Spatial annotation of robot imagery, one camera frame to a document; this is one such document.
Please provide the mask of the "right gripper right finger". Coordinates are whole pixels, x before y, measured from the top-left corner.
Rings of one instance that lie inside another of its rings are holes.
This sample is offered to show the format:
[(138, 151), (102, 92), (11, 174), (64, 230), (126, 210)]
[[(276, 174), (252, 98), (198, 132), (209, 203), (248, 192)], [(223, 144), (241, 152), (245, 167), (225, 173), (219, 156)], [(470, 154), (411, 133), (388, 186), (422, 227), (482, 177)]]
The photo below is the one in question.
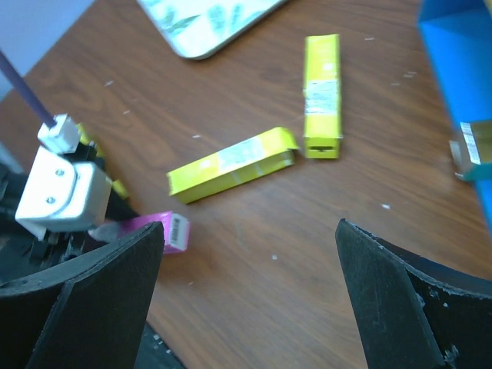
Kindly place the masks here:
[(369, 368), (489, 368), (491, 282), (345, 219), (336, 245)]

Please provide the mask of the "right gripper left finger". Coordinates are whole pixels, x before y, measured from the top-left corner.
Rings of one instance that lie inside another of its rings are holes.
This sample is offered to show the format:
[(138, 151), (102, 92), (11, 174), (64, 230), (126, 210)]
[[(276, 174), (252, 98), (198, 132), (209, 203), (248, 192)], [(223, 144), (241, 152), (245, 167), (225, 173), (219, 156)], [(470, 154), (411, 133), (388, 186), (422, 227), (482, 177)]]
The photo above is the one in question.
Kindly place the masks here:
[(1, 286), (3, 368), (132, 368), (161, 264), (154, 231)]

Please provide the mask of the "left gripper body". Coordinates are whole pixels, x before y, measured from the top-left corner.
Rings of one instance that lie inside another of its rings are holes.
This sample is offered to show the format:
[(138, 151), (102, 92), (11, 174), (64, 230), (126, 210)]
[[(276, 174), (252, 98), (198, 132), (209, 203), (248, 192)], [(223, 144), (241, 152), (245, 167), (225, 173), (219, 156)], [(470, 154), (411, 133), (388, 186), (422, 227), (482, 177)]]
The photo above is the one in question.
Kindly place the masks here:
[[(1, 166), (1, 282), (54, 267), (107, 243), (94, 241), (87, 231), (48, 231), (43, 240), (15, 220), (15, 212), (25, 188), (28, 175), (14, 173), (7, 165)], [(105, 221), (124, 221), (138, 216), (138, 212), (112, 188)]]

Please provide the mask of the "pink toothpaste box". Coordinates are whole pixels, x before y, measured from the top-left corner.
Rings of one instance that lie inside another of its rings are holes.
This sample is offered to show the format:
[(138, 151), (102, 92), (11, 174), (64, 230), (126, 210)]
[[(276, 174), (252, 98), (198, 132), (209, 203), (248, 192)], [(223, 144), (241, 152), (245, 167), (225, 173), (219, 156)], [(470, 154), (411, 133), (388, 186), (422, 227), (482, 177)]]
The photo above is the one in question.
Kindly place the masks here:
[(107, 221), (90, 230), (88, 236), (94, 241), (110, 243), (133, 234), (154, 231), (156, 240), (161, 242), (162, 254), (177, 254), (187, 251), (190, 230), (191, 223), (185, 216), (165, 211), (124, 221)]

